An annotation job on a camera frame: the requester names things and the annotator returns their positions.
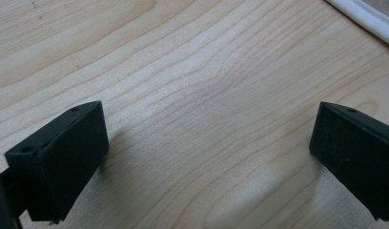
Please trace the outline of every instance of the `light wood tabletop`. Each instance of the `light wood tabletop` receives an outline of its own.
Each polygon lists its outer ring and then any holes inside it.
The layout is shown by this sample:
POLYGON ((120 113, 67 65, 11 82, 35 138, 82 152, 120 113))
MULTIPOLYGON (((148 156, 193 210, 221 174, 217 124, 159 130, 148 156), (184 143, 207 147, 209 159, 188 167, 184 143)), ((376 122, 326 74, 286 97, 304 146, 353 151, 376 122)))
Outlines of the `light wood tabletop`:
POLYGON ((51 228, 389 228, 308 149, 320 101, 389 125, 389 46, 325 1, 1 0, 0 171, 94 100, 111 149, 51 228))

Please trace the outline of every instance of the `wooden surface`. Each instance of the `wooden surface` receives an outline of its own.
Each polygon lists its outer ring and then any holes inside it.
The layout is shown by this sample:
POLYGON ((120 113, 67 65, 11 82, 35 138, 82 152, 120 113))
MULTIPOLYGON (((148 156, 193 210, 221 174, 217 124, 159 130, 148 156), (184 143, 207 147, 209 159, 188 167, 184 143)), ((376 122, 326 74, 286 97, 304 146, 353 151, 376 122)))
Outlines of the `wooden surface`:
POLYGON ((324 1, 0 1, 0 171, 93 100, 111 149, 52 228, 389 228, 309 154, 321 100, 389 124, 389 47, 324 1))

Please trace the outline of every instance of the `round hole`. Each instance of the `round hole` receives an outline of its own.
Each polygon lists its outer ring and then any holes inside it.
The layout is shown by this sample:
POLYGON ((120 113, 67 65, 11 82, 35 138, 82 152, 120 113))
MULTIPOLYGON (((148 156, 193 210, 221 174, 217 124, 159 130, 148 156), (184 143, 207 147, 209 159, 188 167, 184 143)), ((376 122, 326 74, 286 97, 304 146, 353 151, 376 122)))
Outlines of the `round hole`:
POLYGON ((20 150, 22 153, 27 153, 27 152, 30 152, 30 151, 32 151, 32 150, 34 150, 34 147, 32 147, 32 146, 27 146, 27 147, 24 147, 24 148, 22 148, 22 150, 20 150))

